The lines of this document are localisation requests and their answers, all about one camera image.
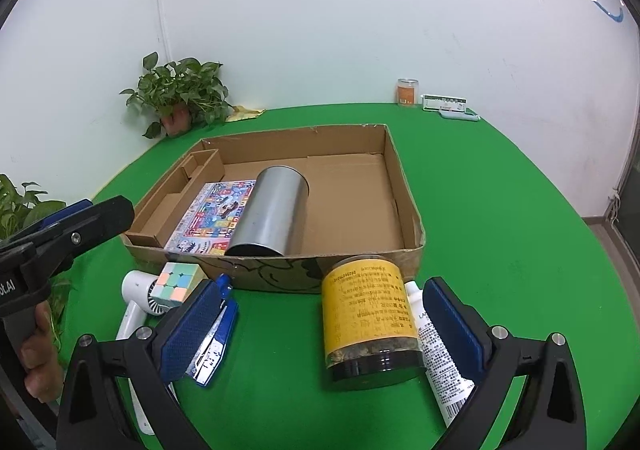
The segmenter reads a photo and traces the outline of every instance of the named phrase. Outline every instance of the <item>white wall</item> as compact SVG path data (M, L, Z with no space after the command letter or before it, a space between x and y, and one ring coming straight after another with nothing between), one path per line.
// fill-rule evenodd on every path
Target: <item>white wall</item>
M18 0L0 30L0 172L73 202L152 145L118 93L159 48L157 22L156 0Z
M601 0L616 9L619 0ZM393 98L398 77L468 98L583 216L601 215L634 128L638 28L589 0L164 0L175 58L225 63L236 102Z
M165 47L224 62L232 101L254 107L390 101L398 77L465 96L583 216L604 212L625 162L640 80L626 9L617 23L589 0L159 4L18 2L0 31L2 109L30 132L4 127L0 170L68 201L92 195L150 145L117 93Z

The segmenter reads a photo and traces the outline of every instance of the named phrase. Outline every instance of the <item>board game box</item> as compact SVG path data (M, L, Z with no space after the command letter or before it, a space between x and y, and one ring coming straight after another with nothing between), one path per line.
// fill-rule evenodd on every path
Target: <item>board game box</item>
M255 180L207 183L164 249L194 255L224 255Z

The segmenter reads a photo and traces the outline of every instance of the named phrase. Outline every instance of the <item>metal canister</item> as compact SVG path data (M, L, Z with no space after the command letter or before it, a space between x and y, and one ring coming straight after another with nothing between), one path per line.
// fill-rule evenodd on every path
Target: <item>metal canister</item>
M322 281L325 365L337 388L373 388L424 372L400 269L379 255L336 264Z
M300 255L309 185L285 165L264 169L256 179L225 255Z

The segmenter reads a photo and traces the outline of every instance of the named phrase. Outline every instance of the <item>barcode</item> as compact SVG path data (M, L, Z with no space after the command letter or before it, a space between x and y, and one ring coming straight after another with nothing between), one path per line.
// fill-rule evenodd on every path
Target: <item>barcode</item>
M456 403L452 403L447 405L447 414L449 415L449 419L453 419L457 413L460 412L460 409L465 404L465 400L456 401Z

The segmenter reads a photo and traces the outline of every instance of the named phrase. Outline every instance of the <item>white tube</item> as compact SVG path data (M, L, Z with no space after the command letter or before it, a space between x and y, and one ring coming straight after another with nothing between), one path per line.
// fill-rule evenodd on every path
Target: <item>white tube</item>
M409 297L420 347L424 353L427 379L440 407L444 423L449 426L471 394L474 382L460 376L449 351L424 310L422 290L414 281L405 283L404 289Z
M129 338L133 332L142 327L145 324L146 313L143 309L133 300L127 304L127 308L120 322L120 328L118 334L116 334L116 340L124 340Z
M120 322L116 340L129 338L136 329L142 327L145 324L147 313L151 315L162 315L164 313L164 310L159 308L158 304L155 304L155 302L153 305L149 303L149 289L156 283L157 279L157 275L137 270L129 271L125 275L122 280L122 297L127 302L127 309L122 317L122 322ZM142 410L142 405L140 405L140 400L133 389L131 380L129 380L129 390L131 391L131 401L140 432L153 435L154 429L146 418L144 410ZM177 401L178 398L171 383L169 383L169 390Z

